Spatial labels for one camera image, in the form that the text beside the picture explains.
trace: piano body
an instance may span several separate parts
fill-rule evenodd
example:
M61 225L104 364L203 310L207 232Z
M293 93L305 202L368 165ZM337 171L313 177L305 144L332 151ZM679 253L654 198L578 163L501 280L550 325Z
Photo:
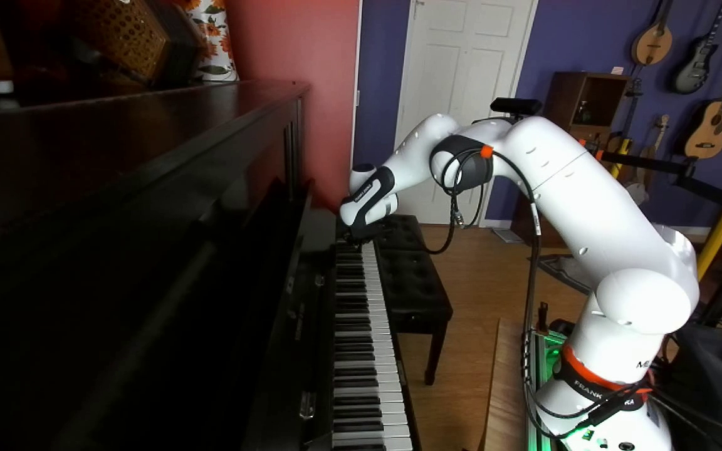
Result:
M333 292L333 218L301 172L307 91L0 113L0 451L420 449L410 419L391 441L384 404L361 404L382 398L372 370L338 364L368 354L368 307Z

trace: piano keyboard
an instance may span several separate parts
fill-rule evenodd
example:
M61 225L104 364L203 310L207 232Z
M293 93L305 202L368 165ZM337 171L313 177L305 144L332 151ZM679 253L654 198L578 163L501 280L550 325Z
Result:
M411 451L410 406L375 242L337 251L333 451Z

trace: piano bench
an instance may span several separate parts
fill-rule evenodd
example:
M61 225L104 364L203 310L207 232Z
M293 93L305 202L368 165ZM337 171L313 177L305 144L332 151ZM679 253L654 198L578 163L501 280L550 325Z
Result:
M454 316L449 296L425 251L425 238L414 216L384 221L376 241L380 272L394 334L431 334L427 386L437 381L437 366Z

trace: wooden cabinet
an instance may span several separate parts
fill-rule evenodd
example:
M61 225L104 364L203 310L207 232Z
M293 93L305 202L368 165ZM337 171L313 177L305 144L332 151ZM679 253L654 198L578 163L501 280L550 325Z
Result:
M627 78L600 73L558 73L541 116L554 119L578 139L604 147L612 136L614 113L627 93ZM535 218L528 198L516 200L513 230L533 242ZM541 245L563 248L559 232L541 221Z
M544 101L544 116L578 139L604 144L625 93L627 78L622 76L558 73Z

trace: wooden floor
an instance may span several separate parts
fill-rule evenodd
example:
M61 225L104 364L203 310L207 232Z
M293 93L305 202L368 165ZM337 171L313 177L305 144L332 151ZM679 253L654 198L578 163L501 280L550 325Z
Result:
M429 248L446 238L444 225L421 225ZM464 228L434 255L454 305L437 383L425 386L429 335L399 335L416 428L425 451L519 451L525 449L525 404L519 391L519 334L530 286L530 245L495 230ZM585 292L538 271L535 301L550 305L550 321L578 321ZM490 389L496 389L495 424Z

